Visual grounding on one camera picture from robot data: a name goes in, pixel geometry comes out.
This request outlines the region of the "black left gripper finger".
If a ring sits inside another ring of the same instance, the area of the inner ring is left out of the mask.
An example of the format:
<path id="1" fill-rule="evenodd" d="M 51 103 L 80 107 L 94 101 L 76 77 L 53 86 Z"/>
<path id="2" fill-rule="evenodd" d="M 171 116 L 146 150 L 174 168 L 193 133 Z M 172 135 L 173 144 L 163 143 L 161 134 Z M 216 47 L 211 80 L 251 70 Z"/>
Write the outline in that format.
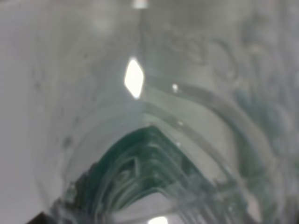
<path id="1" fill-rule="evenodd" d="M 50 216 L 41 212 L 36 215 L 34 218 L 29 220 L 26 224 L 54 224 L 54 221 Z"/>

